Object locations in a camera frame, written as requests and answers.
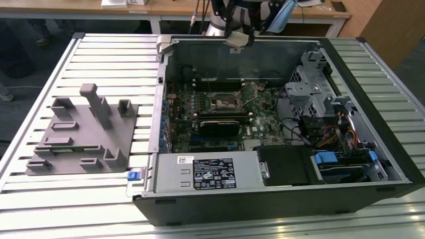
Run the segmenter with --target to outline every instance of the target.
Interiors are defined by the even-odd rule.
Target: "blue clip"
[[[141,180],[141,172],[128,172],[126,181],[140,181]]]
[[[376,162],[378,160],[378,156],[377,156],[377,153],[374,153],[374,151],[369,151],[369,156],[370,156],[373,162]]]
[[[318,152],[314,154],[316,163],[337,163],[338,159],[334,152]]]

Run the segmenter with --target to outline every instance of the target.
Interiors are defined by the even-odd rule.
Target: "motherboard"
[[[274,112],[280,88],[268,87],[265,81],[224,87],[210,79],[172,84],[166,102],[173,153],[250,151],[285,144]]]

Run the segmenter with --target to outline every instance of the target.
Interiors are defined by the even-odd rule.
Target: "green circuit board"
[[[266,88],[252,82],[236,92],[197,92],[189,85],[176,88],[168,94],[169,119],[172,129],[172,152],[245,151],[245,144],[285,144],[282,129],[273,110],[276,88]],[[249,121],[240,124],[233,137],[204,138],[198,133],[200,112],[245,112]]]

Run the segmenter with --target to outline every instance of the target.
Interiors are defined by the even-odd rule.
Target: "aluminum extrusion table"
[[[157,72],[157,35],[85,34],[72,39],[45,87],[0,161],[0,239],[109,238],[424,238],[425,189],[386,199],[357,213],[154,227],[126,196],[126,172],[25,176],[55,97],[78,96],[82,83],[98,86],[110,104],[120,98],[138,105],[129,167],[146,164]],[[425,172],[425,109],[366,43],[332,39],[385,121]],[[336,79],[344,93],[341,81]]]

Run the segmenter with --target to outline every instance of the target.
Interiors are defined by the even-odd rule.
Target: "warning label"
[[[196,190],[236,188],[233,159],[193,160],[193,188]]]

